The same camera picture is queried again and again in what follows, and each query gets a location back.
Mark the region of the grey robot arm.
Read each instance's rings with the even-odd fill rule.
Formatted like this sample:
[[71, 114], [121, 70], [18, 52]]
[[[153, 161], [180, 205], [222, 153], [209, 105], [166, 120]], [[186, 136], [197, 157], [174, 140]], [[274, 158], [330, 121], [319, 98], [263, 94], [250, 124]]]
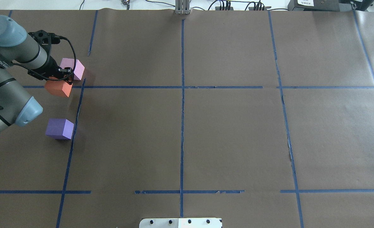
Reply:
[[61, 40], [68, 39], [44, 30], [27, 32], [12, 18], [0, 15], [0, 133], [13, 124], [26, 126], [43, 112], [8, 68], [19, 66], [38, 80], [72, 85], [76, 63], [61, 68], [51, 56], [51, 46]]

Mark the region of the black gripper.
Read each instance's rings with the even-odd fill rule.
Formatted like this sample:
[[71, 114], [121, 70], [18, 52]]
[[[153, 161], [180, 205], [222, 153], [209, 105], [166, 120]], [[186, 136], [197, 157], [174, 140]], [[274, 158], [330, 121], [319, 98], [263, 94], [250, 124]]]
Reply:
[[55, 82], [63, 81], [68, 85], [72, 85], [74, 79], [74, 67], [61, 68], [51, 56], [52, 45], [59, 44], [61, 40], [67, 41], [74, 52], [74, 48], [70, 40], [64, 36], [56, 35], [55, 33], [51, 32], [45, 32], [44, 30], [29, 32], [29, 36], [33, 38], [46, 52], [46, 61], [38, 69], [28, 70], [28, 75], [39, 80], [51, 80]]

